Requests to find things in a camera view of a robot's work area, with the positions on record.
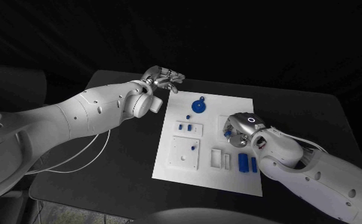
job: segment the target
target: table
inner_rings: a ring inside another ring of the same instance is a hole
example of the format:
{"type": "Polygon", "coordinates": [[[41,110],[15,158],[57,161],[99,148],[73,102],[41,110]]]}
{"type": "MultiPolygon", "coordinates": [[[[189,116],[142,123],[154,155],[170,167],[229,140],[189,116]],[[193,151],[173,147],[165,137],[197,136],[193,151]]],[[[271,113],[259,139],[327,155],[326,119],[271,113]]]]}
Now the table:
{"type": "MultiPolygon", "coordinates": [[[[141,75],[96,71],[86,88],[124,83],[141,75]]],[[[252,98],[253,112],[282,132],[321,145],[327,152],[362,167],[362,154],[347,119],[334,96],[265,87],[184,80],[180,91],[252,98]]],[[[206,207],[243,212],[281,223],[340,223],[304,202],[288,189],[261,175],[262,197],[151,179],[168,90],[157,89],[163,100],[157,114],[148,111],[111,130],[108,146],[93,163],[75,173],[43,172],[30,187],[30,197],[108,215],[137,219],[157,211],[206,207]]],[[[64,165],[69,171],[96,156],[106,134],[64,165]]],[[[70,157],[92,137],[75,139],[50,151],[44,165],[70,157]]]]}

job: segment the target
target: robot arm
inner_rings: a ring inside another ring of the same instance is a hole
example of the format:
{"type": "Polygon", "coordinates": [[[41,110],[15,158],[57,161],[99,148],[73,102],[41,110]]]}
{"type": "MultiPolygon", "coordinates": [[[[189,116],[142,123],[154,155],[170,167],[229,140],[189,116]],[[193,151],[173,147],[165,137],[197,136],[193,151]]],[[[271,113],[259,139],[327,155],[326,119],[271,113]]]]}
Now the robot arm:
{"type": "Polygon", "coordinates": [[[302,148],[255,114],[236,113],[223,127],[235,147],[249,143],[259,170],[327,215],[362,223],[362,169],[321,150],[302,148]],[[298,161],[304,168],[295,169],[298,161]]]}
{"type": "Polygon", "coordinates": [[[11,189],[44,152],[63,142],[103,133],[147,111],[158,112],[157,87],[177,93],[184,76],[158,66],[124,84],[90,88],[66,101],[18,113],[0,113],[0,195],[11,189]]]}

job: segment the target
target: blue object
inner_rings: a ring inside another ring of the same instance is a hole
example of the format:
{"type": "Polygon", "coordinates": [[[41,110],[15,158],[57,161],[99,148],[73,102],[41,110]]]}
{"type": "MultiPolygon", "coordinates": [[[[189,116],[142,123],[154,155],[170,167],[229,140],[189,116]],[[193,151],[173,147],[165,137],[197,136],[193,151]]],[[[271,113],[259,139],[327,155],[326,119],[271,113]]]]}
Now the blue object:
{"type": "Polygon", "coordinates": [[[256,173],[258,169],[256,169],[256,159],[252,157],[251,158],[251,167],[252,167],[252,172],[256,173]]]}
{"type": "Polygon", "coordinates": [[[232,132],[227,131],[227,132],[223,134],[223,136],[227,137],[230,134],[232,134],[232,132]]]}
{"type": "Polygon", "coordinates": [[[206,109],[206,105],[203,103],[203,100],[204,98],[200,97],[200,100],[196,100],[193,103],[191,103],[191,110],[196,112],[196,113],[201,113],[206,109]]]}
{"type": "Polygon", "coordinates": [[[249,163],[248,163],[248,155],[245,153],[239,153],[239,172],[249,172],[249,163]]]}

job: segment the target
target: dark curtain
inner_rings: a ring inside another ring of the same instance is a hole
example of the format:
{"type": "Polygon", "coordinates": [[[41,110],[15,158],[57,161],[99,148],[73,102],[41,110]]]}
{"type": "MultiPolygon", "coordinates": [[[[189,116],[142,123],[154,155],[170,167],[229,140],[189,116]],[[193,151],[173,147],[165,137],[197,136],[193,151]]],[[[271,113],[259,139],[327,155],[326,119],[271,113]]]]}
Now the dark curtain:
{"type": "Polygon", "coordinates": [[[356,137],[360,32],[362,0],[0,0],[0,64],[44,71],[49,104],[96,70],[160,65],[336,95],[356,137]]]}

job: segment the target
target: white cable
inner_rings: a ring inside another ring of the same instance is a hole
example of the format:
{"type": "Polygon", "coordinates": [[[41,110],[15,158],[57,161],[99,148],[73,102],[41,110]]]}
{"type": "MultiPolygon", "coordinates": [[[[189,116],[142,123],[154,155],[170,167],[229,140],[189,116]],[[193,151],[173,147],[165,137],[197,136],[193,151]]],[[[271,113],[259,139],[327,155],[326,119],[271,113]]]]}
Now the white cable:
{"type": "Polygon", "coordinates": [[[85,151],[85,149],[89,147],[89,145],[92,144],[92,142],[96,140],[98,136],[99,136],[99,134],[93,137],[90,143],[83,147],[83,149],[70,158],[67,158],[62,163],[59,163],[59,164],[47,167],[46,169],[30,171],[30,172],[26,173],[26,175],[34,174],[34,173],[40,173],[40,172],[43,172],[43,171],[46,171],[46,170],[49,170],[52,168],[56,168],[57,166],[63,165],[67,161],[70,161],[85,151]]]}
{"type": "Polygon", "coordinates": [[[305,139],[301,139],[301,138],[298,138],[298,137],[295,137],[295,136],[291,136],[291,135],[282,133],[282,132],[281,132],[279,130],[276,130],[274,127],[271,127],[271,128],[272,128],[278,133],[281,133],[282,135],[285,135],[285,136],[291,137],[292,139],[297,139],[297,140],[300,140],[300,141],[302,141],[302,142],[311,144],[320,151],[323,151],[323,152],[327,153],[327,151],[324,150],[324,148],[323,148],[318,144],[315,144],[314,142],[311,142],[311,141],[308,141],[308,140],[305,140],[305,139]]]}
{"type": "MultiPolygon", "coordinates": [[[[105,145],[106,145],[106,142],[108,142],[108,139],[109,139],[109,132],[111,132],[111,131],[108,131],[108,137],[106,137],[106,141],[105,141],[103,147],[102,147],[102,149],[101,149],[101,151],[99,151],[99,154],[98,154],[96,157],[93,158],[93,160],[98,158],[98,156],[101,155],[101,153],[102,153],[102,151],[103,151],[103,148],[105,148],[105,145]]],[[[54,173],[70,173],[70,172],[75,172],[75,171],[80,170],[82,168],[85,168],[85,167],[93,162],[93,160],[92,160],[83,167],[80,167],[79,169],[76,169],[76,170],[73,170],[73,171],[62,172],[62,171],[53,171],[53,170],[50,170],[52,168],[57,167],[59,165],[63,165],[67,161],[70,161],[70,160],[85,151],[85,149],[89,147],[89,145],[90,145],[92,142],[95,141],[96,137],[98,137],[98,135],[96,135],[95,138],[92,139],[90,143],[85,146],[85,148],[83,148],[83,149],[82,149],[67,160],[64,160],[62,163],[59,163],[57,165],[50,166],[50,167],[46,168],[46,169],[36,170],[36,171],[31,171],[31,172],[26,173],[26,175],[27,175],[27,174],[40,173],[40,172],[46,172],[46,171],[54,172],[54,173]]]]}

